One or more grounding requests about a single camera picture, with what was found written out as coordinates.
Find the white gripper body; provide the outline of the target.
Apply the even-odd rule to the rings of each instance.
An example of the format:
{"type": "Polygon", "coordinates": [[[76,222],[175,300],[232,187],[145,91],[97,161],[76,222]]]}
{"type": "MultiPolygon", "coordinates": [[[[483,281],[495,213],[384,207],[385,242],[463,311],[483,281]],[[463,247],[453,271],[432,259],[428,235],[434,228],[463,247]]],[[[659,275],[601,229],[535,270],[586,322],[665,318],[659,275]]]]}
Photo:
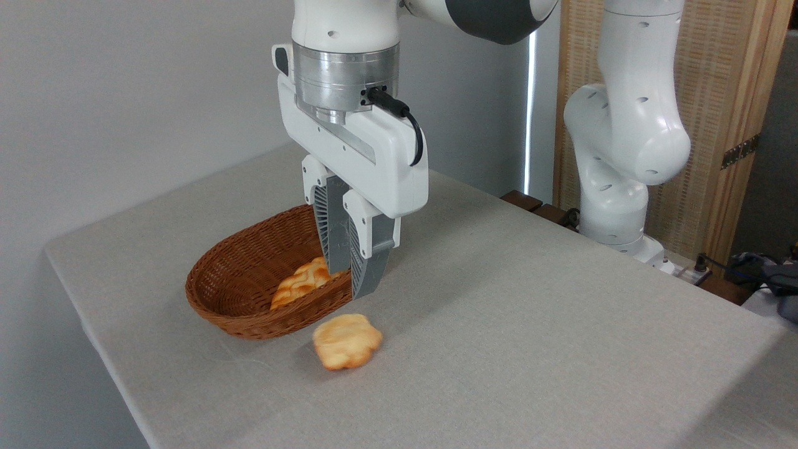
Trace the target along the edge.
{"type": "Polygon", "coordinates": [[[397,96],[399,60],[399,45],[354,54],[272,47],[288,136],[391,218],[428,201],[423,134],[368,96],[372,89],[397,96]]]}

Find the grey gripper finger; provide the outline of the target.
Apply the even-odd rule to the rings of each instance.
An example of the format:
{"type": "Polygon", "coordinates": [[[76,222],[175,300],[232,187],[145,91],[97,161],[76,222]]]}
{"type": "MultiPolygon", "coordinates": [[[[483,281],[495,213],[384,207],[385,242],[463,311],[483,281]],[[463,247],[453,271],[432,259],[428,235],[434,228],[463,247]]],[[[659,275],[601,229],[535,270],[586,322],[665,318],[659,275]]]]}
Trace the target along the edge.
{"type": "Polygon", "coordinates": [[[349,185],[311,155],[302,160],[303,195],[313,208],[317,234],[330,274],[350,267],[350,216],[343,205],[349,185]]]}
{"type": "Polygon", "coordinates": [[[401,218],[383,214],[355,190],[344,194],[343,205],[349,216],[352,298],[358,299],[380,284],[391,250],[401,241],[401,218]]]}

